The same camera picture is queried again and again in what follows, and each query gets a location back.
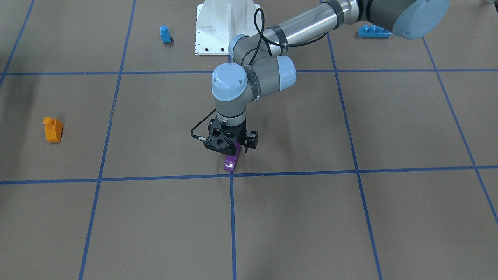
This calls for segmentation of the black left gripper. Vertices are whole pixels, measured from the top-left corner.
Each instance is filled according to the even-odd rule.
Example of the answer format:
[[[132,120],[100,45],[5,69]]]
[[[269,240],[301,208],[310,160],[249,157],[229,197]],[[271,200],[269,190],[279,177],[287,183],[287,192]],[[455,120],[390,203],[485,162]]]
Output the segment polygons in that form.
[[[238,126],[227,126],[217,118],[211,119],[208,124],[208,133],[204,147],[227,156],[237,154],[236,142],[244,146],[245,152],[248,149],[256,149],[258,143],[258,132],[247,131],[246,120]]]

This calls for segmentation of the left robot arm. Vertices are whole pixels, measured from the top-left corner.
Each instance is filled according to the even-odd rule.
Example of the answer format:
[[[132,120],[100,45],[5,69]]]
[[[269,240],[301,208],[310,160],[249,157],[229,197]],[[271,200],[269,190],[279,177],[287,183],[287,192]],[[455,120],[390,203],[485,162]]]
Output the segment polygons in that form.
[[[443,19],[448,0],[322,0],[302,14],[266,26],[265,13],[253,12],[256,34],[230,39],[231,62],[210,77],[215,108],[205,117],[207,135],[192,138],[209,150],[235,156],[240,146],[256,149],[258,133],[247,130],[247,105],[294,86],[297,69],[289,56],[297,48],[321,41],[343,25],[368,22],[407,40],[423,37]]]

